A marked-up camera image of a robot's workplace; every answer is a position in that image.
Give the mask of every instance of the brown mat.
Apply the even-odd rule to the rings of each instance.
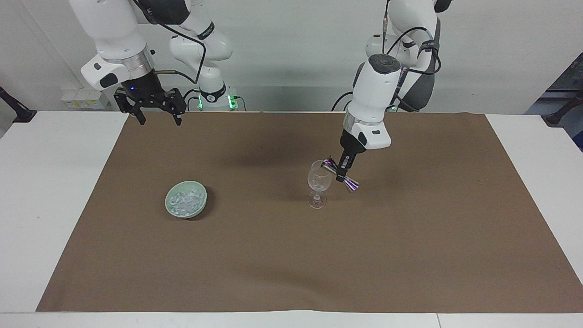
[[[583,287],[485,116],[389,114],[349,194],[308,206],[341,114],[129,119],[38,311],[583,312]],[[198,221],[170,187],[209,190]]]

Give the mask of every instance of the blue object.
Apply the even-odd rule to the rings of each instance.
[[[579,132],[579,134],[573,138],[573,141],[575,141],[577,147],[583,149],[583,131]]]

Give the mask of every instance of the white robot link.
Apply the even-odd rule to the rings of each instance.
[[[390,146],[391,137],[383,122],[388,108],[419,111],[433,92],[439,57],[440,21],[436,12],[451,0],[391,0],[388,16],[392,30],[401,36],[369,39],[368,60],[361,64],[353,83],[353,99],[343,123],[340,144],[344,149],[337,181],[344,181],[356,155],[368,149]],[[387,20],[384,21],[386,32]]]
[[[203,105],[231,108],[231,97],[213,61],[231,57],[231,42],[215,31],[200,0],[69,0],[97,55],[81,68],[85,80],[97,90],[121,83],[114,93],[120,110],[146,119],[140,108],[159,108],[173,115],[177,125],[187,105],[176,88],[165,91],[154,71],[146,41],[138,31],[136,14],[150,23],[179,25],[184,32],[170,39],[176,59],[197,73]]]

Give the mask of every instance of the bowl of ice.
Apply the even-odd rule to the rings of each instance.
[[[205,186],[196,181],[184,181],[166,194],[166,210],[181,219],[197,216],[206,205]]]

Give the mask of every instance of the black band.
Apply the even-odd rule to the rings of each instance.
[[[209,37],[209,35],[211,33],[213,33],[214,30],[215,30],[215,23],[210,22],[209,27],[207,27],[204,32],[202,32],[201,34],[197,35],[196,37],[199,38],[200,40],[204,40],[207,37]]]
[[[215,91],[212,93],[204,92],[201,90],[201,96],[204,97],[206,99],[206,101],[209,103],[216,103],[217,100],[219,100],[219,98],[222,95],[224,95],[225,92],[227,92],[227,86],[225,84],[223,84],[223,87],[220,88],[219,91]]]

